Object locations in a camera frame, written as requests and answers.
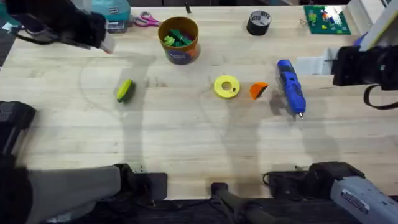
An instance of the green circuit board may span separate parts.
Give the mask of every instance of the green circuit board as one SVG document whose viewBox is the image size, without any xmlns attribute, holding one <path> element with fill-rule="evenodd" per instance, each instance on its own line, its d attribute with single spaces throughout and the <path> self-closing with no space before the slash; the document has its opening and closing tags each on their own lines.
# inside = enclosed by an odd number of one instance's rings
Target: green circuit board
<svg viewBox="0 0 398 224">
<path fill-rule="evenodd" d="M 341 6 L 304 6 L 304 11 L 311 34 L 351 34 Z M 324 11 L 329 19 L 324 20 Z"/>
</svg>

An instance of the masking tape roll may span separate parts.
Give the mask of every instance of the masking tape roll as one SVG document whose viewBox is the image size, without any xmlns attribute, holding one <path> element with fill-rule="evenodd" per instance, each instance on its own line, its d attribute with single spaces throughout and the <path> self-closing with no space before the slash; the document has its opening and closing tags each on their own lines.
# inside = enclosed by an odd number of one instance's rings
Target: masking tape roll
<svg viewBox="0 0 398 224">
<path fill-rule="evenodd" d="M 231 88 L 229 90 L 224 90 L 224 83 L 230 83 Z M 236 96 L 239 93 L 240 88 L 241 86 L 239 81 L 231 75 L 222 75 L 214 82 L 214 91 L 216 91 L 217 95 L 222 98 L 232 98 Z"/>
</svg>

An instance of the pink scissors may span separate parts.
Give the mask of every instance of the pink scissors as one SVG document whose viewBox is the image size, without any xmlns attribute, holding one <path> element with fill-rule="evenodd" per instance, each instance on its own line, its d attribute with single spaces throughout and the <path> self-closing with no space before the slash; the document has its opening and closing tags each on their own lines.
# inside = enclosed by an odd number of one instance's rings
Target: pink scissors
<svg viewBox="0 0 398 224">
<path fill-rule="evenodd" d="M 153 18 L 147 11 L 142 12 L 139 14 L 139 17 L 134 18 L 134 23 L 139 27 L 160 26 L 160 22 Z"/>
</svg>

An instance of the label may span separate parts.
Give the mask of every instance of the label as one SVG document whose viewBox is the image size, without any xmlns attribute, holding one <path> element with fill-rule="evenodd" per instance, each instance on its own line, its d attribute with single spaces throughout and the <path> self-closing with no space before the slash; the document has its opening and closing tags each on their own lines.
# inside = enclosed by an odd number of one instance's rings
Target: label
<svg viewBox="0 0 398 224">
<path fill-rule="evenodd" d="M 179 50 L 168 50 L 167 54 L 169 59 L 178 65 L 185 65 L 192 61 L 192 58 L 188 53 L 181 52 Z"/>
<path fill-rule="evenodd" d="M 109 9 L 109 13 L 110 14 L 117 14 L 117 13 L 119 13 L 119 7 L 111 7 L 111 8 L 108 8 Z"/>
<path fill-rule="evenodd" d="M 106 29 L 124 29 L 124 21 L 108 22 Z"/>
<path fill-rule="evenodd" d="M 271 23 L 271 16 L 264 11 L 254 11 L 250 15 L 250 21 L 257 26 L 268 26 Z"/>
<path fill-rule="evenodd" d="M 370 206 L 346 189 L 341 190 L 341 196 L 354 205 L 359 211 L 368 214 Z"/>
</svg>

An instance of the orange block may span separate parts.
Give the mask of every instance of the orange block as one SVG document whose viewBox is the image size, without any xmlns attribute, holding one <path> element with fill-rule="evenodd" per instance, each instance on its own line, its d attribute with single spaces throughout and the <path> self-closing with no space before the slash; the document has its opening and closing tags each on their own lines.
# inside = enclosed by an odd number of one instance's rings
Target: orange block
<svg viewBox="0 0 398 224">
<path fill-rule="evenodd" d="M 252 99 L 257 99 L 261 96 L 262 92 L 266 90 L 268 83 L 258 82 L 250 87 L 250 95 Z"/>
</svg>

